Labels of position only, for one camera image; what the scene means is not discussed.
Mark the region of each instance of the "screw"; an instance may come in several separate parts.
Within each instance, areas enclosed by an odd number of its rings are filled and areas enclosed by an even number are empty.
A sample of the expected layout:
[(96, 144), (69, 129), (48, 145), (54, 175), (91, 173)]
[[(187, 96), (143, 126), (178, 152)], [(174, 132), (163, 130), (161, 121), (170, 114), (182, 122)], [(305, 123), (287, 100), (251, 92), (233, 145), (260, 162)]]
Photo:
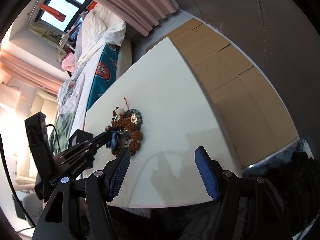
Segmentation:
[(100, 177), (103, 174), (103, 171), (95, 171), (94, 176)]
[(68, 177), (63, 177), (62, 179), (61, 179), (61, 182), (62, 183), (67, 183), (69, 181), (69, 178)]
[(264, 183), (264, 178), (262, 178), (262, 177), (257, 177), (257, 182), (259, 182), (259, 183)]
[(232, 176), (232, 172), (231, 172), (231, 171), (228, 171), (228, 170), (223, 171), (222, 174), (223, 174), (224, 176), (226, 176), (226, 177), (231, 177), (231, 176)]

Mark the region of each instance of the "blue gripper pad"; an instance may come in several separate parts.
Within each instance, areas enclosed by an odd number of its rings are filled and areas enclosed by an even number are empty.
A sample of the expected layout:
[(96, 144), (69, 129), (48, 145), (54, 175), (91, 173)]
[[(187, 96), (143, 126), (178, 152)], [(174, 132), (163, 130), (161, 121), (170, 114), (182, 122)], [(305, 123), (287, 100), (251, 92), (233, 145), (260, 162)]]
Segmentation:
[(130, 150), (127, 150), (118, 167), (116, 168), (116, 171), (114, 172), (112, 178), (110, 179), (110, 190), (108, 194), (110, 199), (113, 199), (118, 195), (122, 182), (124, 180), (124, 176), (127, 173), (130, 164), (130, 159)]
[(220, 194), (218, 191), (217, 178), (199, 148), (197, 148), (195, 152), (195, 161), (208, 195), (211, 196), (214, 201), (218, 200)]

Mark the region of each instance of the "green towel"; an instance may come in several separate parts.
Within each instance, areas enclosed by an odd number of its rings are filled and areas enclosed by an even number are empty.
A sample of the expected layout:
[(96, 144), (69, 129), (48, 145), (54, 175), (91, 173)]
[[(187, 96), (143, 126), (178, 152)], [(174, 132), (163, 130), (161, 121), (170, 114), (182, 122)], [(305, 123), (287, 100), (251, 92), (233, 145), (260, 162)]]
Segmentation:
[[(43, 20), (34, 22), (28, 27), (28, 29), (34, 34), (45, 39), (50, 45), (54, 46), (57, 49), (60, 48), (59, 42), (62, 39), (62, 35), (65, 34), (65, 32), (60, 31), (56, 27), (46, 23)], [(65, 56), (67, 54), (64, 49), (60, 49), (59, 53), (61, 54), (61, 56)]]

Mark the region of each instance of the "pink towel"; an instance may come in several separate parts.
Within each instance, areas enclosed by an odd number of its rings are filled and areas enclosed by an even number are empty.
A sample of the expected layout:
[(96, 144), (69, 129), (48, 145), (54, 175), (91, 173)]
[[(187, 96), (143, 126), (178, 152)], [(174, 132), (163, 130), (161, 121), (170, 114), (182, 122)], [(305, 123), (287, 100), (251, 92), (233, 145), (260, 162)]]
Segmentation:
[(61, 62), (61, 67), (64, 69), (64, 70), (67, 70), (67, 71), (70, 71), (70, 72), (73, 72), (74, 68), (75, 68), (75, 55), (70, 52), (69, 55), (67, 55), (67, 57), (62, 60)]

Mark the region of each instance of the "brown cardboard box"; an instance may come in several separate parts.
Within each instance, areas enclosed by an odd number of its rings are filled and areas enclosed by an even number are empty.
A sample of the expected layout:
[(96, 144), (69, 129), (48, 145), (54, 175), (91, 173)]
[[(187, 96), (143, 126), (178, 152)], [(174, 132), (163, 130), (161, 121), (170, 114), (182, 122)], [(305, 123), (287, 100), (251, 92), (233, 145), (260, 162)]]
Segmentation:
[(268, 81), (221, 35), (191, 19), (166, 37), (209, 93), (242, 167), (264, 159), (298, 137), (289, 113)]

